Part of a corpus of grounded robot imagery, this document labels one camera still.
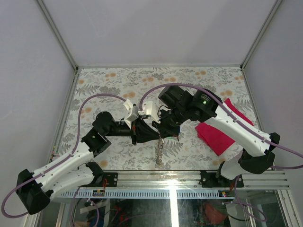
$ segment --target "red cloth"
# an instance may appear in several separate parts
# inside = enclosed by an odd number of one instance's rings
[[[239,117],[247,121],[249,124],[253,125],[253,123],[247,117],[245,117],[244,114],[242,114],[236,109],[236,107],[232,105],[229,98],[225,100],[225,103]],[[201,138],[208,146],[210,146],[210,148],[216,153],[217,156],[221,155],[235,142],[220,130],[205,123],[198,124],[196,130],[198,132],[198,137]]]
[[[210,203],[203,203],[203,208],[200,207],[200,211],[203,214],[203,218],[207,223],[211,225],[219,225],[226,219],[227,215],[217,211]]]

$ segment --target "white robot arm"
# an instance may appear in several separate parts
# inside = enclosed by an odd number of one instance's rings
[[[100,112],[92,123],[93,128],[82,138],[81,143],[73,152],[64,154],[34,172],[30,173],[27,169],[22,171],[18,176],[17,185],[42,175],[17,190],[17,195],[29,214],[41,211],[53,198],[69,189],[88,184],[102,185],[105,175],[99,165],[90,160],[111,144],[106,136],[131,137],[133,144],[170,136],[177,137],[180,125],[186,120],[205,122],[243,146],[243,151],[239,155],[220,165],[216,180],[222,186],[230,186],[236,176],[247,171],[261,174],[272,166],[275,157],[271,152],[273,148],[248,133],[236,121],[241,121],[263,138],[278,143],[279,135],[276,133],[264,133],[235,113],[233,115],[237,117],[237,120],[233,120],[210,96],[201,91],[197,91],[192,96],[178,86],[171,86],[160,93],[159,99],[169,108],[168,111],[161,110],[160,115],[158,115],[158,106],[151,101],[145,102],[143,110],[139,111],[136,105],[127,100],[124,103],[127,113],[124,120],[119,122],[116,122],[109,112]],[[152,126],[158,132],[144,122],[144,119],[149,116],[153,119]]]

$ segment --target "cable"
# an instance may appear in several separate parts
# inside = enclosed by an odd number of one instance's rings
[[[122,101],[126,101],[124,98],[122,97],[119,97],[119,96],[116,96],[116,95],[112,95],[112,94],[107,94],[107,93],[104,93],[104,94],[96,94],[96,95],[93,95],[93,96],[90,96],[88,97],[87,99],[85,99],[85,101],[82,103],[80,109],[79,109],[79,113],[78,113],[78,126],[77,126],[77,138],[76,138],[76,143],[75,143],[75,146],[74,148],[72,149],[71,151],[71,154],[69,154],[65,159],[61,160],[60,162],[58,162],[57,164],[53,165],[52,167],[46,169],[44,171],[44,174],[48,173],[49,171],[53,170],[54,168],[56,168],[57,166],[61,165],[63,162],[65,162],[66,160],[68,160],[72,155],[73,153],[76,151],[77,149],[77,146],[79,144],[79,138],[80,138],[80,119],[81,119],[81,111],[84,107],[84,105],[89,101],[91,100],[92,98],[95,98],[95,97],[101,97],[101,96],[109,96],[109,97],[114,97],[114,98],[118,98]],[[28,214],[28,212],[25,212],[23,214],[19,214],[19,215],[10,215],[8,214],[6,211],[5,211],[5,204],[7,202],[7,200],[9,199],[9,197],[15,192],[17,191],[19,188],[23,187],[24,185],[34,181],[35,179],[39,178],[43,176],[43,174],[38,174],[37,176],[21,183],[20,185],[18,185],[17,187],[15,187],[13,190],[11,190],[7,196],[4,198],[4,200],[2,201],[2,205],[1,205],[1,212],[3,214],[3,216],[7,217],[7,218],[20,218],[20,217],[23,217],[25,216],[26,214]]]
[[[233,181],[233,182],[232,182],[232,185],[231,185],[231,188],[229,189],[229,192],[232,191],[232,189],[234,188],[234,186],[235,186],[235,183],[234,183],[234,181]]]
[[[116,210],[116,209],[110,209],[108,212],[106,212],[106,213],[104,214],[104,216],[105,216],[106,214],[108,214],[111,210]]]
[[[105,179],[103,180],[103,192],[104,192],[104,195],[105,195],[106,185],[107,185],[107,179],[105,178]]]
[[[118,224],[118,226],[121,225],[123,222],[128,221],[129,219],[136,218],[136,217],[140,217],[140,216],[147,216],[147,215],[166,215],[166,214],[159,214],[159,213],[158,213],[158,214],[157,214],[157,213],[155,213],[155,214],[139,214],[139,215],[135,215],[135,216],[131,216],[131,217],[129,217],[129,218],[126,218],[125,220],[121,221],[121,222]]]
[[[99,217],[100,217],[100,214],[99,214],[99,207],[98,207],[92,200],[89,199],[88,201],[90,201],[91,204],[93,204],[93,205],[96,207],[96,210],[97,210],[97,220],[96,220],[96,223],[95,223],[94,227],[97,227],[98,222],[99,222]]]
[[[250,204],[242,203],[242,202],[239,200],[238,193],[237,193],[237,183],[238,183],[239,176],[236,177],[236,181],[235,181],[235,185],[234,185],[235,197],[236,197],[237,202],[225,202],[225,204],[237,203],[237,204],[239,204],[239,205],[242,207],[243,211],[244,211],[245,213],[247,213],[247,214],[248,214],[250,217],[252,217],[253,219],[255,219],[255,220],[257,220],[257,221],[261,221],[261,222],[267,222],[267,221],[268,221],[268,218],[267,218],[267,216],[263,213],[263,211],[259,210],[257,207],[254,207],[254,206],[252,206],[252,205],[250,205]],[[264,216],[264,219],[259,219],[258,217],[253,216],[251,213],[248,212],[248,210],[246,210],[246,209],[244,208],[244,206],[248,206],[248,207],[253,208],[254,210],[257,210],[258,212],[260,212],[260,213]]]
[[[115,216],[113,217],[113,219],[110,222],[113,222],[113,220],[115,219],[115,217],[117,216],[118,213],[119,213],[119,211],[117,210]]]
[[[160,115],[159,115],[159,111],[160,111],[161,107],[165,107],[165,108],[169,109],[166,105],[161,105],[158,109],[158,112],[157,112],[157,115],[158,115],[159,118],[161,118]]]
[[[178,213],[180,213],[182,207],[184,206],[184,203],[185,203],[185,200],[183,200],[182,206],[180,207],[180,209],[178,209],[179,210]]]
[[[257,134],[256,132],[254,132],[253,130],[251,130],[249,127],[247,127],[245,124],[243,124],[241,121],[238,121],[237,118],[223,105],[223,103],[221,103],[212,93],[210,93],[209,91],[200,88],[198,86],[195,85],[190,85],[190,84],[180,84],[180,83],[172,83],[172,84],[162,84],[159,86],[156,86],[152,89],[150,89],[149,91],[147,91],[143,97],[141,98],[140,102],[139,102],[139,108],[140,110],[142,110],[142,104],[144,99],[148,96],[149,93],[153,92],[154,90],[158,89],[158,88],[162,88],[162,87],[170,87],[170,86],[181,86],[181,87],[190,87],[190,88],[194,88],[197,89],[199,91],[202,91],[204,93],[206,93],[208,96],[210,96],[235,122],[237,122],[242,128],[244,128],[246,131],[250,132],[252,135],[256,136],[257,138],[259,138],[260,140],[262,140],[263,142],[272,145],[274,147],[280,148],[282,150],[285,150],[287,152],[290,152],[292,154],[295,154],[301,158],[303,158],[303,154],[300,154],[297,151],[291,150],[289,148],[283,147],[279,144],[275,144],[269,140],[267,140],[266,138],[260,136],[259,134]],[[284,166],[272,166],[272,168],[274,169],[300,169],[303,168],[303,165],[300,166],[292,166],[292,167],[284,167]]]
[[[230,214],[228,216],[231,217],[232,219],[237,220],[237,221],[249,221],[249,219],[238,219],[238,218],[235,218],[234,216],[232,216]]]
[[[279,217],[279,213],[280,212],[279,212],[279,206],[278,206],[275,220],[272,223],[266,223],[266,224],[269,225],[269,226],[272,226],[274,223],[276,223],[276,221],[278,220],[278,217]]]
[[[76,204],[76,206],[75,206],[75,209],[74,209],[74,210],[76,210],[76,209],[77,209],[77,207],[78,207],[79,203],[81,202],[81,200],[82,200],[82,199],[79,199],[79,200],[78,200],[78,202],[77,202],[77,204]]]
[[[75,200],[76,200],[76,196],[78,195],[78,192],[80,190],[80,187],[77,188],[76,192],[74,193],[74,196],[72,197],[72,201],[71,201],[71,207],[70,207],[70,223],[71,223],[71,226],[74,227],[74,224],[73,224],[73,221],[72,221],[72,208],[75,204]]]

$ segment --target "red wire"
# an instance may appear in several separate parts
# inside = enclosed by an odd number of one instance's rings
[[[232,182],[231,188],[229,189],[229,192],[231,192],[233,190],[233,187],[235,186],[234,181]]]
[[[104,191],[104,194],[105,194],[106,185],[107,185],[107,179],[105,178],[105,179],[103,180],[103,191]]]

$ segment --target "patterned table surface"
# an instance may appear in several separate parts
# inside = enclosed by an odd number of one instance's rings
[[[78,111],[86,98],[98,93],[111,93],[138,104],[146,91],[164,83],[197,85],[213,91],[223,100],[230,98],[234,106],[257,125],[243,79],[239,67],[82,69],[60,153],[71,150],[75,144]],[[146,101],[161,104],[157,98],[161,90],[151,93]],[[81,113],[80,138],[91,129],[92,122],[101,111],[109,111],[117,121],[125,114],[119,99],[98,97],[90,100]],[[107,170],[207,170],[217,169],[222,161],[231,159],[241,151],[241,147],[234,143],[218,157],[198,138],[195,130],[197,125],[197,122],[191,121],[182,124],[179,142],[177,139],[164,140],[163,164],[160,166],[155,162],[157,140],[133,146],[130,138],[121,137],[108,137],[112,145],[95,161]]]

